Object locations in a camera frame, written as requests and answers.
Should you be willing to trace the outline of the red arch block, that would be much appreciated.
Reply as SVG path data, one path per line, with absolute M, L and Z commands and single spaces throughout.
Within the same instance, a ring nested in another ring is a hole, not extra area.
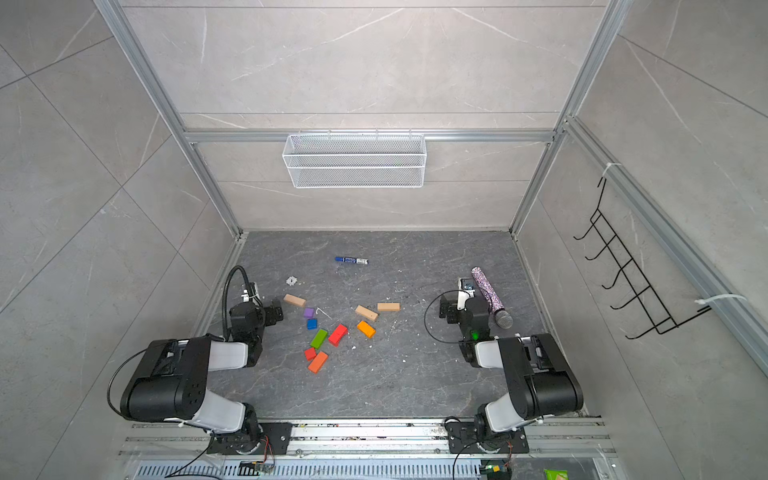
M 341 341 L 348 335 L 349 329 L 343 325 L 338 325 L 328 337 L 328 342 L 338 348 Z

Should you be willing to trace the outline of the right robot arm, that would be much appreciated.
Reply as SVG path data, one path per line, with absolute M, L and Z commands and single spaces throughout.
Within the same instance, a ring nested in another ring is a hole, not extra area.
M 474 368 L 503 372 L 506 392 L 481 405 L 472 421 L 444 420 L 453 453 L 526 453 L 524 428 L 548 417 L 580 411 L 582 387 L 549 333 L 497 338 L 491 334 L 491 306 L 483 295 L 454 289 L 441 293 L 433 303 L 438 317 L 460 329 L 454 340 Z

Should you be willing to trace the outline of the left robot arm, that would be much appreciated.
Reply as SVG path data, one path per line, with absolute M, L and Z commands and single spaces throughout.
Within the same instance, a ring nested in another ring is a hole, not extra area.
M 282 455 L 291 425 L 259 422 L 248 403 L 229 400 L 208 388 L 208 374 L 254 367 L 265 329 L 283 319 L 275 300 L 266 306 L 244 267 L 233 267 L 221 298 L 220 336 L 161 339 L 134 355 L 139 363 L 118 405 L 108 406 L 127 421 L 174 423 L 210 435 L 208 454 Z

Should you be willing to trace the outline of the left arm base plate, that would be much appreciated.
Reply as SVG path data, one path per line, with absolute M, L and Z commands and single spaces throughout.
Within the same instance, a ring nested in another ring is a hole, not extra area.
M 285 455 L 290 444 L 293 424 L 266 422 L 246 425 L 234 433 L 214 434 L 207 454 L 220 455 Z

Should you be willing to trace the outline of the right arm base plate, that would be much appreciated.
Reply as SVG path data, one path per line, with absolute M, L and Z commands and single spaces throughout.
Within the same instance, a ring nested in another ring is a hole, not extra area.
M 443 421 L 452 454 L 527 454 L 530 451 L 523 430 L 484 432 L 473 422 L 449 417 Z

